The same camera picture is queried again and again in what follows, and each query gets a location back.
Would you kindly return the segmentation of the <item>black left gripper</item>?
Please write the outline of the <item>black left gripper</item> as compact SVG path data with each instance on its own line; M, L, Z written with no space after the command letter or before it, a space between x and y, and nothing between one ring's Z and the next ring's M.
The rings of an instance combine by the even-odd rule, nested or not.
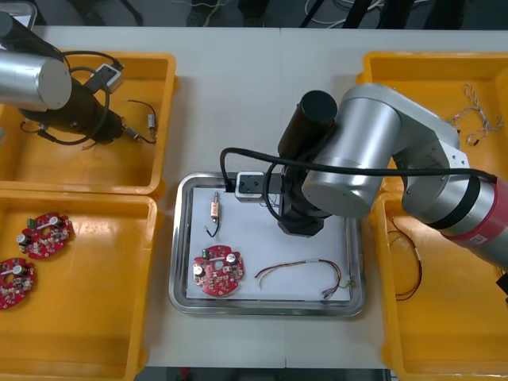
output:
M108 144L119 138L121 135L129 137L135 141L140 140L140 134L135 129L122 124L122 119L118 114L101 105L96 108L94 117L90 122L90 132L99 125L104 111L106 111L106 118L98 131L91 136L92 140L98 143Z

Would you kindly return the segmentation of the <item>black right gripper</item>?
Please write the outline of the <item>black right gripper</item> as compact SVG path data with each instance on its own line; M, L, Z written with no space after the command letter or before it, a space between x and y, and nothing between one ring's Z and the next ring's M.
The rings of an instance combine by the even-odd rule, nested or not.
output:
M281 229L290 235L312 237L319 233L325 220L331 214L311 204L302 192L306 179L306 170L297 167L285 167L281 186L279 223Z

